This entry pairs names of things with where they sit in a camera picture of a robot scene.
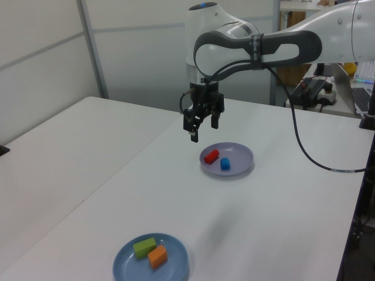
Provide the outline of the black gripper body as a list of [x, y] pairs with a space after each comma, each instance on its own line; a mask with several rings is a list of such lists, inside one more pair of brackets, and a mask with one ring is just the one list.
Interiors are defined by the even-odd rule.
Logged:
[[203, 111], [220, 111], [219, 83], [209, 85], [190, 83], [190, 89], [193, 89], [190, 95], [193, 102], [192, 110], [196, 110], [197, 114]]

